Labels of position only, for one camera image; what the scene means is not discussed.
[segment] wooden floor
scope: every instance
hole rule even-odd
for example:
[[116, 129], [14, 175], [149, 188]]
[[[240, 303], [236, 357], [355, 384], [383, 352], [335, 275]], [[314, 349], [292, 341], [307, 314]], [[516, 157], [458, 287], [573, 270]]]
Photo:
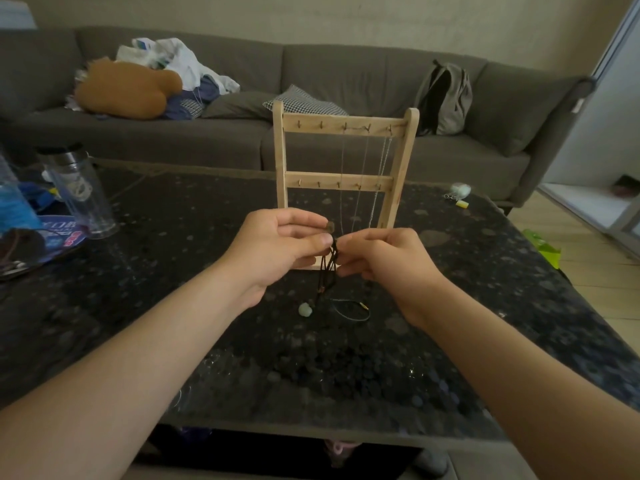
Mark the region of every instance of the wooden floor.
[[562, 248], [560, 268], [573, 286], [640, 354], [640, 262], [540, 193], [509, 219]]

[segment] brown plush toy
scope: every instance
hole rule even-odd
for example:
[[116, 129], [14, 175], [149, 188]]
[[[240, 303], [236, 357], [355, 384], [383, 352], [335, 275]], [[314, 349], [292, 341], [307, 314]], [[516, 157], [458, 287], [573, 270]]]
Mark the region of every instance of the brown plush toy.
[[181, 91], [182, 80], [172, 70], [153, 70], [105, 57], [89, 64], [75, 97], [85, 111], [153, 120], [164, 113], [167, 97]]

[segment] white wall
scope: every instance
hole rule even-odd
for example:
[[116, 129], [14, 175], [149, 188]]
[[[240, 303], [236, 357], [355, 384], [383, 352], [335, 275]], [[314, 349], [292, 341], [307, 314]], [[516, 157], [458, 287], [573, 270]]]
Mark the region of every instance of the white wall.
[[583, 108], [544, 181], [601, 187], [640, 167], [640, 23]]
[[444, 50], [590, 72], [631, 0], [24, 0], [40, 27], [165, 27], [279, 43]]

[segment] forearm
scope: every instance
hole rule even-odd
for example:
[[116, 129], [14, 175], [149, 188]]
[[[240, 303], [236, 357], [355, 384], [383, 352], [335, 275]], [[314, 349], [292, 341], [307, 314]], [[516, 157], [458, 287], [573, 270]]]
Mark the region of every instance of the forearm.
[[242, 311], [236, 281], [232, 271], [212, 266], [0, 412], [3, 475], [120, 478], [178, 389]]
[[541, 480], [636, 478], [640, 415], [449, 282], [424, 294], [424, 330]]

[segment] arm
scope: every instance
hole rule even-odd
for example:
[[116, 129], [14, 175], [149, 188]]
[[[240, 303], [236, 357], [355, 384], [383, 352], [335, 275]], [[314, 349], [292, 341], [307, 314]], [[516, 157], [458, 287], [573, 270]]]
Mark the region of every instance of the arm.
[[377, 280], [488, 405], [541, 480], [637, 478], [640, 414], [449, 282], [411, 229], [338, 240], [339, 274]]
[[217, 263], [0, 412], [3, 477], [120, 478], [236, 316], [290, 268], [327, 249], [326, 222], [297, 209], [250, 214]]

